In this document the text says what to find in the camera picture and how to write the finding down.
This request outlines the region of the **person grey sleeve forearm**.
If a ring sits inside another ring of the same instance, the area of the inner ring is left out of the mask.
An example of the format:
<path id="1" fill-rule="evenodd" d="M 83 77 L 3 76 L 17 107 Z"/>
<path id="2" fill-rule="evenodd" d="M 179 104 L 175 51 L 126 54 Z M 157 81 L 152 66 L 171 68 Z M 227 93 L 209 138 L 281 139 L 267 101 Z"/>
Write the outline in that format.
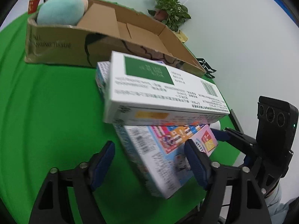
<path id="1" fill-rule="evenodd" d="M 272 223 L 298 223 L 298 197 L 281 203 L 282 189 L 280 184 L 266 197 L 265 202 Z"/>

